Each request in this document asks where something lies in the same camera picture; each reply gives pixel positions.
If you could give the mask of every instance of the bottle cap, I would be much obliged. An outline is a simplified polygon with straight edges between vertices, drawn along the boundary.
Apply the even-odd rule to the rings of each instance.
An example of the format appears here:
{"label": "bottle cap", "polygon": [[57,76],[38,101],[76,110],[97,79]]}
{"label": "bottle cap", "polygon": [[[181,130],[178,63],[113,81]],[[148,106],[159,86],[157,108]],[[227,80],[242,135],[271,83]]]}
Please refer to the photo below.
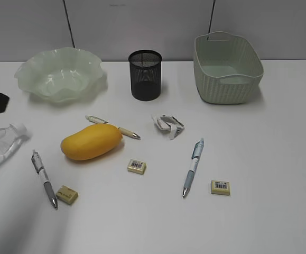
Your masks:
{"label": "bottle cap", "polygon": [[25,135],[27,132],[27,128],[22,123],[12,123],[11,126],[15,129],[19,137]]}

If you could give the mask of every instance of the plastic water bottle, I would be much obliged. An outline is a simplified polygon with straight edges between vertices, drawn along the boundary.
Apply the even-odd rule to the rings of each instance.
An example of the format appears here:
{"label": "plastic water bottle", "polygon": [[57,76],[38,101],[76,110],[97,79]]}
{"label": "plastic water bottle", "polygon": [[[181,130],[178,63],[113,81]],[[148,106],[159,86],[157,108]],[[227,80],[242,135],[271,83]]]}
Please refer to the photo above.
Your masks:
{"label": "plastic water bottle", "polygon": [[7,128],[0,129],[0,163],[11,156],[22,143],[21,136],[26,134],[23,124],[11,124]]}

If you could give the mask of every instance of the pen grip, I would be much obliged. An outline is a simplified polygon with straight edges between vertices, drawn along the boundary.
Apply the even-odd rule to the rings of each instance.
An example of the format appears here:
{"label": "pen grip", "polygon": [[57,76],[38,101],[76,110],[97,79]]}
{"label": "pen grip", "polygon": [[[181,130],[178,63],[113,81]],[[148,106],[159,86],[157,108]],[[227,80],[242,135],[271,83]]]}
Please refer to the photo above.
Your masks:
{"label": "pen grip", "polygon": [[194,171],[191,171],[191,170],[188,171],[187,178],[186,178],[186,181],[184,182],[183,188],[187,188],[187,189],[190,188],[191,183],[193,182],[193,179],[194,179],[194,175],[195,175]]}
{"label": "pen grip", "polygon": [[123,135],[126,135],[126,136],[128,136],[128,137],[132,137],[133,134],[134,134],[134,132],[129,131],[129,130],[126,130],[126,129],[121,128],[121,127],[119,127],[118,129],[121,131],[121,133],[122,133]]}
{"label": "pen grip", "polygon": [[55,198],[55,193],[53,191],[53,187],[51,185],[50,182],[46,182],[43,184],[45,190],[46,190],[46,193],[47,193],[47,196],[49,199],[52,199],[52,198]]}

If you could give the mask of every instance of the barcode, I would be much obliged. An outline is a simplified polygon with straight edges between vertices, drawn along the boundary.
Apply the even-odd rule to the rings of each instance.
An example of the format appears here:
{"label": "barcode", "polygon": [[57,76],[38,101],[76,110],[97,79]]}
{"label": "barcode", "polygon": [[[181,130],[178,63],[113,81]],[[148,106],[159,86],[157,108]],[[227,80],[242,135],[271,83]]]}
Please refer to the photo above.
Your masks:
{"label": "barcode", "polygon": [[215,188],[219,189],[227,189],[227,183],[222,183],[222,182],[215,182]]}
{"label": "barcode", "polygon": [[181,133],[182,129],[177,127],[176,131],[175,131],[175,135],[174,137],[176,138],[180,133]]}
{"label": "barcode", "polygon": [[133,161],[131,166],[135,168],[142,168],[143,162]]}

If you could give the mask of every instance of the black mesh pen holder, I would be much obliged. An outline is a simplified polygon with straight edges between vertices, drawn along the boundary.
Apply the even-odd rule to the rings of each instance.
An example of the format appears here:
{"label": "black mesh pen holder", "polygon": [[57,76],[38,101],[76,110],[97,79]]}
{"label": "black mesh pen holder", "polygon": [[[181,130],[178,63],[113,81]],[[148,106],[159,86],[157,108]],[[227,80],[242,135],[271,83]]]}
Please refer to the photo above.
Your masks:
{"label": "black mesh pen holder", "polygon": [[129,58],[132,95],[140,101],[151,101],[161,94],[162,57],[153,50],[133,52]]}

